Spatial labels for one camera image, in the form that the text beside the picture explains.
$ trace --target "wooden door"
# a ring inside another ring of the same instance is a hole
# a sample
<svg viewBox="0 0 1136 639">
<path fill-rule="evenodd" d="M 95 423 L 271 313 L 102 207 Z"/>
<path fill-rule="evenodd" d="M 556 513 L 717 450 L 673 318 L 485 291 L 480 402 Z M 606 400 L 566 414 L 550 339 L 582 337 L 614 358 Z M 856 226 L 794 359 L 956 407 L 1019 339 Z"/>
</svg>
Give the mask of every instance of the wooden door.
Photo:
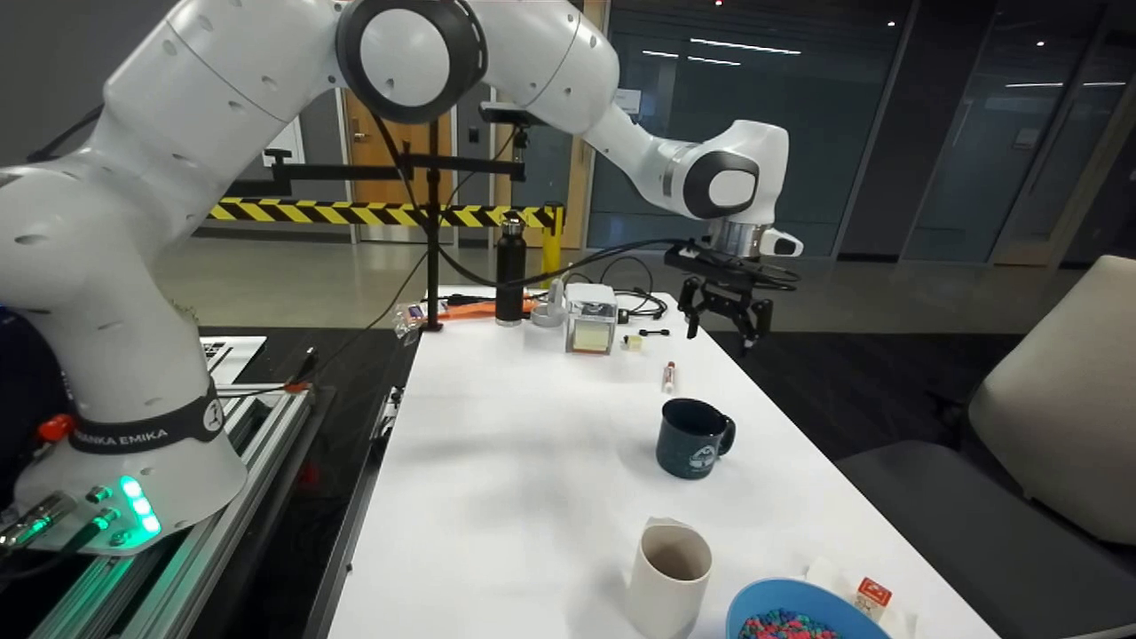
<svg viewBox="0 0 1136 639">
<path fill-rule="evenodd" d="M 368 166 L 391 166 L 393 160 L 386 144 L 383 142 L 383 134 L 379 133 L 375 118 L 371 117 L 367 107 L 356 98 L 351 91 L 344 91 L 348 139 L 350 140 L 351 164 Z M 410 151 L 415 153 L 429 152 L 429 125 L 428 124 L 399 124 L 386 122 L 386 127 L 394 138 L 394 143 L 399 151 L 402 143 L 410 142 Z M 449 156 L 452 153 L 452 136 L 450 113 L 446 111 L 438 121 L 438 155 Z M 428 199 L 426 184 L 426 171 L 415 169 L 415 179 L 411 182 L 415 200 L 425 206 Z M 442 204 L 450 198 L 453 190 L 453 174 L 449 171 L 442 172 L 442 182 L 438 186 L 438 198 Z M 360 202 L 408 202 L 407 190 L 402 182 L 396 181 L 358 181 L 354 183 L 354 199 Z"/>
</svg>

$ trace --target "colorful candy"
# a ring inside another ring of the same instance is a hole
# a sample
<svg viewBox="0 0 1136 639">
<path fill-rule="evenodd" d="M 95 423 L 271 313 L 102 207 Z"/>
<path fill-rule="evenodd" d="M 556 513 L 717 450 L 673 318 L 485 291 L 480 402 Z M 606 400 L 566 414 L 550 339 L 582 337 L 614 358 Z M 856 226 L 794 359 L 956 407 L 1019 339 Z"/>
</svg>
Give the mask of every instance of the colorful candy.
<svg viewBox="0 0 1136 639">
<path fill-rule="evenodd" d="M 808 615 L 778 608 L 745 620 L 737 639 L 841 639 L 841 636 Z"/>
</svg>

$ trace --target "gray floor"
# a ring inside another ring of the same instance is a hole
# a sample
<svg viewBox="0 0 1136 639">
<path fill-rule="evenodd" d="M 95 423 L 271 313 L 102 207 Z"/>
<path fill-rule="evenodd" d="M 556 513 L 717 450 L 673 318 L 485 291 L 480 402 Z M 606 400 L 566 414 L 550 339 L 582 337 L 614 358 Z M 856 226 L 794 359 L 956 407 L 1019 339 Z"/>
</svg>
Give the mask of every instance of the gray floor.
<svg viewBox="0 0 1136 639">
<path fill-rule="evenodd" d="M 353 327 L 370 322 L 425 250 L 408 244 L 331 244 L 192 238 L 164 256 L 157 280 L 167 297 L 202 325 Z M 491 275 L 486 249 L 450 249 L 468 268 Z M 566 264 L 578 258 L 566 251 Z M 685 276 L 659 254 L 636 254 L 654 273 L 655 290 L 677 293 Z M 852 333 L 1024 333 L 1055 305 L 1080 272 L 933 264 L 794 260 L 803 281 L 772 292 L 775 331 Z M 540 251 L 529 251 L 529 274 Z M 587 269 L 593 276 L 599 269 Z M 442 264 L 442 283 L 462 277 Z M 645 287 L 634 263 L 617 265 L 609 283 Z M 425 290 L 420 268 L 409 301 Z M 710 330 L 729 324 L 710 318 Z M 389 327 L 381 322 L 378 327 Z"/>
</svg>

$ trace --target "yellow post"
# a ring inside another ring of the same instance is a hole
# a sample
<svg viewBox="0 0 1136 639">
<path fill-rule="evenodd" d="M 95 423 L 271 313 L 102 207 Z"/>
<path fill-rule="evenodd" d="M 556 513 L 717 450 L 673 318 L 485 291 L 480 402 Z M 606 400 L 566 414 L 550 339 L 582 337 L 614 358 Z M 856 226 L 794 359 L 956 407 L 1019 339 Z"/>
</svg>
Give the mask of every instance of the yellow post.
<svg viewBox="0 0 1136 639">
<path fill-rule="evenodd" d="M 551 229 L 544 229 L 544 243 L 541 247 L 541 273 L 549 273 L 560 268 L 560 238 L 565 230 L 565 207 L 546 206 L 544 210 L 551 213 L 554 221 Z M 545 280 L 541 287 L 546 289 L 551 282 Z"/>
</svg>

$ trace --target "table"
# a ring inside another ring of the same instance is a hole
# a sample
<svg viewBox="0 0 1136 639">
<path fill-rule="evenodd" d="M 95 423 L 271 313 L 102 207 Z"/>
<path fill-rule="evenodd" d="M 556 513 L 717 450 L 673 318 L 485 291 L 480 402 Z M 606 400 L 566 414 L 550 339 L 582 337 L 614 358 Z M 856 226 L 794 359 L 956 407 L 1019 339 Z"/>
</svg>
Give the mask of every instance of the table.
<svg viewBox="0 0 1136 639">
<path fill-rule="evenodd" d="M 423 335 L 329 631 L 358 637 L 633 639 L 624 583 L 648 517 L 696 528 L 713 571 L 692 638 L 733 596 L 818 556 L 891 588 L 919 638 L 996 637 L 674 298 L 643 352 L 563 352 L 526 322 Z M 654 462 L 662 367 L 737 423 L 701 481 Z"/>
</svg>

